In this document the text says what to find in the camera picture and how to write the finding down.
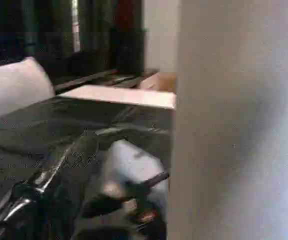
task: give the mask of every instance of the white wall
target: white wall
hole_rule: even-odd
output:
[[[168,240],[288,240],[288,0],[182,0]]]
[[[145,66],[175,72],[180,0],[144,0]]]

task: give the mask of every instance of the shiny black plastic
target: shiny black plastic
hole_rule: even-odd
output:
[[[99,166],[97,150],[96,135],[88,130],[51,151],[37,172],[2,200],[0,239],[70,239],[86,186]]]

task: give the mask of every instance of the red object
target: red object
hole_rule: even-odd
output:
[[[116,20],[117,28],[120,30],[130,30],[134,27],[133,0],[119,0]]]

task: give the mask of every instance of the cardboard box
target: cardboard box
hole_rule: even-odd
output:
[[[143,80],[139,84],[140,89],[176,93],[176,73],[158,72]]]

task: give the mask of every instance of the white pillow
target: white pillow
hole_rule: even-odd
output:
[[[54,95],[47,74],[33,57],[0,66],[0,116]]]

